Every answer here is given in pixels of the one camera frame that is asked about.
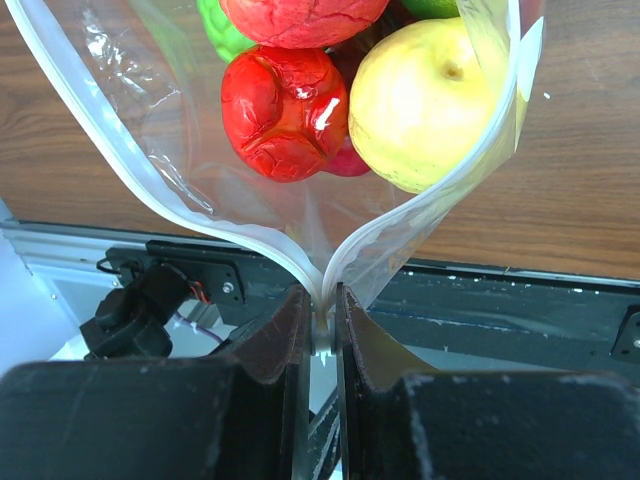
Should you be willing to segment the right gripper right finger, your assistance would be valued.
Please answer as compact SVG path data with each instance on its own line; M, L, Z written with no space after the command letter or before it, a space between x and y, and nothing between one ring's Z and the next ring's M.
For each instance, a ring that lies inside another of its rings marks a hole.
M336 291L347 479L635 479L639 393L593 372L444 372Z

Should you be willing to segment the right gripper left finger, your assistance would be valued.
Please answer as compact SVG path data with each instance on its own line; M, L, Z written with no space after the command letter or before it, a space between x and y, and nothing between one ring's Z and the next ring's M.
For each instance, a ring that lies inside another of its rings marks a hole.
M1 380L5 479L307 479L311 299L198 358L22 364Z

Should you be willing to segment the red toy pepper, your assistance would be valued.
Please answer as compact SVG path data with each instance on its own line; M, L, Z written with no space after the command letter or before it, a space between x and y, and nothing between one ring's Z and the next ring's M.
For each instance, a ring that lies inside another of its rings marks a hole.
M275 182L320 172L347 136L346 86L322 49L256 45L227 66L220 95L233 150Z

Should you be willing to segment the yellow toy lemon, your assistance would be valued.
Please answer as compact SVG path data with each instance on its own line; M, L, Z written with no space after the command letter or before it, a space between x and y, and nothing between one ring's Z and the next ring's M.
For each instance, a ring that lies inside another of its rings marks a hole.
M462 18L421 20L384 38L361 61L349 99L351 142L371 171L361 187L420 194L475 147L503 89L508 51Z

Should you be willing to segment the clear polka dot zip bag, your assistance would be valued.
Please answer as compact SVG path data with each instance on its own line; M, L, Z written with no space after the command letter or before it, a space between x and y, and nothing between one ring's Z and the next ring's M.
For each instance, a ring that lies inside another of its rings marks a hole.
M412 23L402 1L343 43L366 55ZM196 1L10 1L39 67L126 187L159 216L275 261L309 292L323 339L338 284L370 305L445 216L517 149L544 42L541 1L457 1L467 29L508 51L496 110L476 149L420 194L361 187L323 170L267 179L235 153L221 115L227 66Z

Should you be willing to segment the green custard apple toy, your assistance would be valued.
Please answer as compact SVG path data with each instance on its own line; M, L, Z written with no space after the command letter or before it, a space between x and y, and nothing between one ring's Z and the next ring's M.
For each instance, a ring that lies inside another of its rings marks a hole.
M229 20L219 0L197 0L196 4L204 31L217 55L224 62L230 63L255 45Z

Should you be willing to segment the red orange toy apple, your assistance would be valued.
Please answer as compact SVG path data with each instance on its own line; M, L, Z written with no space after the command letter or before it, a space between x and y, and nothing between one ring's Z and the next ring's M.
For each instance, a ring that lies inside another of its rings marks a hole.
M222 1L231 23L257 44L287 49L339 44L375 23L387 0Z

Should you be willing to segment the yellow green toy mango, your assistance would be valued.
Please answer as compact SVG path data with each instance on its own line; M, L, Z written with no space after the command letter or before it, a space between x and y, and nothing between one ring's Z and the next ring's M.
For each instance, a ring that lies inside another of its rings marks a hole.
M402 0L402 4L418 20L449 19L459 16L455 0Z

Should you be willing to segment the dark red toy apple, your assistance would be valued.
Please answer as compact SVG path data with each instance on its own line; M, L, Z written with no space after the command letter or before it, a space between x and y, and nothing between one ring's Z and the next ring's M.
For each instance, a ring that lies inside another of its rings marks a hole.
M332 47L328 54L343 78L347 95L350 95L356 72L366 53L357 45L343 43ZM341 149L324 171L340 177L358 177L369 172L370 167L362 160L347 135Z

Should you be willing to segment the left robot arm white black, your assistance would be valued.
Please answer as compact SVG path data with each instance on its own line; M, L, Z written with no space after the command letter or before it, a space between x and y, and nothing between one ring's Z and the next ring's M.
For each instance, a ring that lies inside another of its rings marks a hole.
M167 358L173 343L165 329L192 294L191 281L168 264L155 264L116 288L80 326L87 360Z

